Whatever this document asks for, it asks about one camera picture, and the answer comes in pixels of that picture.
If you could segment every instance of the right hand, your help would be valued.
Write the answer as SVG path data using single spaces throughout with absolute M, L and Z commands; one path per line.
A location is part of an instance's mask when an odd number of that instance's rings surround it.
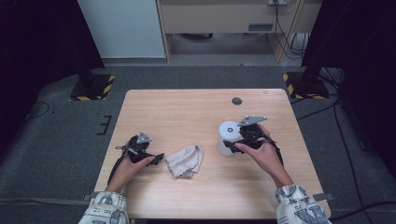
M 262 125 L 259 124 L 259 127 L 263 133 L 270 136 L 270 133 Z M 236 144 L 235 146 L 239 150 L 247 153 L 255 162 L 257 162 L 257 164 L 274 179 L 278 188 L 293 183 L 289 174 L 280 162 L 275 148 L 268 141 L 263 142 L 262 146 L 258 149 L 251 148 L 241 143 Z

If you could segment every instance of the left hand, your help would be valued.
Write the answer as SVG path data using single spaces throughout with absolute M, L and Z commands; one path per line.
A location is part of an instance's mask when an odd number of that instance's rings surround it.
M 155 157 L 147 157 L 140 162 L 132 163 L 129 156 L 125 156 L 108 183 L 106 190 L 121 193 L 123 187 L 128 184 L 143 167 L 149 165 L 154 158 Z

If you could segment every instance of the wooden table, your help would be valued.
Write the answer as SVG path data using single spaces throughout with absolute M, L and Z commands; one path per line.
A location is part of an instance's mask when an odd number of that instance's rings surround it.
M 239 97 L 243 103 L 234 105 Z M 150 165 L 125 189 L 131 218 L 275 218 L 276 186 L 247 154 L 222 156 L 219 126 L 244 116 L 265 116 L 262 124 L 281 149 L 285 167 L 309 194 L 322 192 L 287 94 L 283 90 L 133 90 L 128 91 L 95 191 L 104 190 L 120 156 L 115 147 L 145 132 L 153 140 L 148 153 L 169 156 L 186 146 L 204 152 L 192 178 L 176 179 L 166 161 Z M 327 202 L 320 202 L 330 216 Z

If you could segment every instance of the yellow black hazard stripe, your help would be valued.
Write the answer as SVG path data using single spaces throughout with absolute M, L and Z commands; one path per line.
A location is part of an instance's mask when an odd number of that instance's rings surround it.
M 318 95 L 318 94 L 298 94 L 294 91 L 293 86 L 291 85 L 290 79 L 288 74 L 283 74 L 283 80 L 286 83 L 286 87 L 288 88 L 289 95 L 291 98 L 296 98 L 296 99 L 326 99 L 325 96 Z
M 116 76 L 112 75 L 108 78 L 107 84 L 106 84 L 105 88 L 103 89 L 102 94 L 96 95 L 96 96 L 80 95 L 80 96 L 70 97 L 70 100 L 72 100 L 72 101 L 104 100 L 107 97 L 108 92 L 111 89 L 111 85 L 113 85 L 113 81 L 114 81 L 115 77 Z

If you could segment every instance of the human hand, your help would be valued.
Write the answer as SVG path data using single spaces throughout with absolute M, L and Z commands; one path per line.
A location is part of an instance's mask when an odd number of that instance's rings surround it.
M 259 124 L 263 133 L 270 136 L 270 133 Z M 239 150 L 247 153 L 257 164 L 267 172 L 273 179 L 278 188 L 292 184 L 292 180 L 283 167 L 276 154 L 275 148 L 268 142 L 262 143 L 258 149 L 251 148 L 245 144 L 238 143 L 235 145 Z
M 132 163 L 127 155 L 127 151 L 125 151 L 119 167 L 107 185 L 107 191 L 121 193 L 123 187 L 129 183 L 143 167 L 149 165 L 149 163 L 155 159 L 155 157 L 147 157 L 140 162 Z

